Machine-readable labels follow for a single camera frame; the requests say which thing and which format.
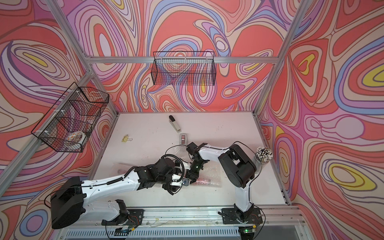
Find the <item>clear bubble wrap sheet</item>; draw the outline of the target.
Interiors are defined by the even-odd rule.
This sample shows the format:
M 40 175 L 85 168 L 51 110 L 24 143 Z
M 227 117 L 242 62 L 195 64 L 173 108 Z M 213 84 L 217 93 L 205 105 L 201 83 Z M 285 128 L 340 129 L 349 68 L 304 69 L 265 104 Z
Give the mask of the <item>clear bubble wrap sheet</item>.
M 112 166 L 111 174 L 124 175 L 131 168 L 135 169 L 137 167 L 139 167 L 139 166 L 138 165 L 125 164 L 125 163 L 116 163 Z

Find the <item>pink bottle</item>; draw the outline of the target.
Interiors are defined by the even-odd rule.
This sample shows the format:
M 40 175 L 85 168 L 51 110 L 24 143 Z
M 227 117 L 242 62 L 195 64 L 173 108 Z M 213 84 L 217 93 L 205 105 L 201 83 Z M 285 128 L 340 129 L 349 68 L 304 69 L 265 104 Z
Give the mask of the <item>pink bottle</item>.
M 210 185 L 211 184 L 211 180 L 209 179 L 198 179 L 196 182 L 195 182 L 196 185 Z

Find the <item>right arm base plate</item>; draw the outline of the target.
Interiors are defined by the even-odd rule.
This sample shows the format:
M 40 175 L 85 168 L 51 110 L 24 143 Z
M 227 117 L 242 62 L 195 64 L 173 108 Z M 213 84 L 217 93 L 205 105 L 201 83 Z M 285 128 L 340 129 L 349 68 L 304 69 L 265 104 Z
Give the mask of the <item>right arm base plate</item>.
M 225 225 L 253 224 L 258 226 L 264 222 L 261 210 L 256 207 L 250 208 L 246 212 L 242 212 L 235 207 L 223 208 L 218 214 L 222 217 L 223 224 Z

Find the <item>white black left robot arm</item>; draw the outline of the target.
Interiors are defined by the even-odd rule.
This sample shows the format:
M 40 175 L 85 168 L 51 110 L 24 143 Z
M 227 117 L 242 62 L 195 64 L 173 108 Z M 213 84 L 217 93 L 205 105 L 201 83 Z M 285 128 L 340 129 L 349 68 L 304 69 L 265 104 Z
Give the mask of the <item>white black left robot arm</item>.
M 79 177 L 68 179 L 50 200 L 52 228 L 68 227 L 79 220 L 102 217 L 103 225 L 122 225 L 130 218 L 123 200 L 117 207 L 107 204 L 97 206 L 96 201 L 120 193 L 149 189 L 161 184 L 169 194 L 176 194 L 190 181 L 183 161 L 174 155 L 165 155 L 155 164 L 131 167 L 125 174 L 101 180 L 81 181 Z

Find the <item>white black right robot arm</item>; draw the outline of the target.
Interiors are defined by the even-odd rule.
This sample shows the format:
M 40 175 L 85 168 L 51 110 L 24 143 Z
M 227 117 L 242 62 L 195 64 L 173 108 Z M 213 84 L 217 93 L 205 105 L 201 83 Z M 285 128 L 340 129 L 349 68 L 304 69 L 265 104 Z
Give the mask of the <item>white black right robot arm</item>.
M 228 180 L 235 186 L 236 201 L 232 221 L 246 222 L 252 215 L 255 205 L 251 201 L 250 184 L 255 178 L 257 167 L 248 155 L 237 144 L 227 148 L 212 147 L 207 143 L 187 145 L 187 152 L 192 158 L 190 168 L 185 177 L 195 183 L 200 176 L 204 164 L 213 161 L 220 163 Z

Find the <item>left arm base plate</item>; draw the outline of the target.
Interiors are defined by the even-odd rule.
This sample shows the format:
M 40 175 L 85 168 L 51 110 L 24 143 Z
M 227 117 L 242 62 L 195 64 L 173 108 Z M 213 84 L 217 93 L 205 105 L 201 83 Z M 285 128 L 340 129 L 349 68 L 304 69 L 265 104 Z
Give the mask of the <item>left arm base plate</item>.
M 126 213 L 119 213 L 113 220 L 102 220 L 102 226 L 131 226 L 138 227 L 142 224 L 144 209 L 128 209 Z

